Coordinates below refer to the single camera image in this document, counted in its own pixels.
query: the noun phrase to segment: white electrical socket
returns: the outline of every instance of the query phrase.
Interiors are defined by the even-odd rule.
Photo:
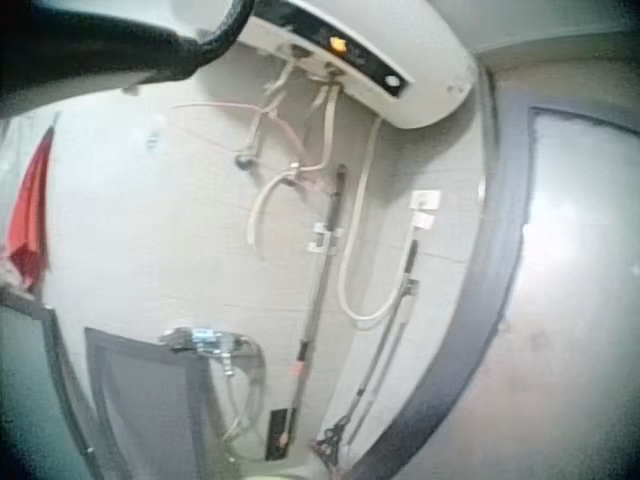
[[[411,192],[411,210],[437,210],[440,207],[440,190],[414,190]]]
[[[424,212],[413,212],[413,218],[411,219],[411,223],[416,228],[421,228],[422,230],[431,230],[433,227],[433,222],[435,222],[436,217],[433,215],[429,215]]]

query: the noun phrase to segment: red towel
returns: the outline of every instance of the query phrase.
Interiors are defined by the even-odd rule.
[[[22,180],[9,225],[9,259],[27,288],[38,283],[46,267],[45,191],[52,143],[53,127],[49,127]]]

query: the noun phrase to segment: shower mixer faucet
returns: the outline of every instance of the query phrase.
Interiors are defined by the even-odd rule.
[[[220,361],[228,376],[234,374],[233,358],[261,354],[260,346],[251,338],[212,328],[173,328],[167,330],[159,341],[174,353],[191,352]]]

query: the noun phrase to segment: mop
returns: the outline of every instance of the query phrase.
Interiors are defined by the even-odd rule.
[[[322,229],[323,231],[321,232],[322,237],[320,238],[319,243],[314,245],[314,247],[317,248],[317,251],[322,254],[322,259],[320,260],[319,273],[316,276],[313,294],[311,297],[311,307],[305,321],[304,331],[302,338],[300,339],[300,347],[296,357],[296,386],[291,400],[291,405],[287,409],[286,416],[284,418],[281,433],[276,435],[276,432],[273,432],[273,436],[270,439],[271,445],[267,445],[267,460],[285,458],[287,456],[289,446],[293,442],[296,415],[300,411],[300,406],[302,405],[302,397],[311,367],[313,344],[318,330],[318,323],[320,321],[321,306],[327,289],[329,267],[331,266],[331,257],[333,256],[333,244],[336,236],[340,209],[342,207],[346,175],[347,168],[344,165],[340,165],[336,172],[335,191],[331,195],[329,212]]]
[[[409,249],[407,260],[404,266],[402,283],[400,285],[400,289],[398,290],[398,295],[396,296],[396,299],[391,308],[389,319],[387,320],[384,331],[382,332],[382,336],[378,341],[378,346],[376,347],[376,351],[373,355],[373,360],[369,364],[369,368],[367,369],[364,378],[360,383],[360,386],[358,387],[353,400],[351,401],[347,413],[340,417],[340,419],[332,427],[325,430],[324,438],[311,442],[311,450],[318,456],[322,463],[324,463],[333,479],[338,479],[341,477],[341,471],[339,467],[339,452],[345,429],[351,422],[353,414],[358,409],[358,406],[360,405],[360,402],[364,397],[369,384],[371,383],[371,379],[376,371],[378,363],[380,362],[382,351],[384,350],[384,347],[387,343],[389,333],[395,323],[395,319],[398,315],[398,311],[400,310],[403,299],[409,295],[413,295],[414,293],[414,286],[417,282],[411,278],[411,271],[413,270],[417,251],[418,241],[412,240],[411,248]]]

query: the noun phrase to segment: black object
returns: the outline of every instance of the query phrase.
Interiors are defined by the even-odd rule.
[[[281,445],[280,438],[287,429],[288,413],[286,408],[271,410],[269,432],[267,433],[267,452],[264,456],[266,461],[282,460],[287,456],[289,444]]]
[[[254,3],[233,0],[202,43],[121,18],[3,4],[0,117],[85,93],[189,78],[234,44]]]
[[[256,162],[255,157],[251,155],[238,155],[236,157],[235,162],[236,162],[236,167],[238,167],[240,170],[244,172],[248,170],[253,170],[258,164],[258,162]]]
[[[278,27],[289,28],[296,35],[344,60],[392,97],[399,97],[409,84],[400,73],[354,38],[286,0],[263,1],[256,5],[254,15]],[[345,52],[336,52],[331,46],[332,37],[345,41]]]
[[[411,273],[413,265],[416,263],[416,255],[418,253],[418,241],[412,240],[407,254],[407,261],[404,264],[404,273]]]
[[[329,209],[329,215],[327,216],[326,222],[326,229],[328,232],[335,231],[336,226],[338,225],[346,181],[347,167],[341,164],[338,166],[338,171],[336,172],[336,187],[331,194],[331,207]]]

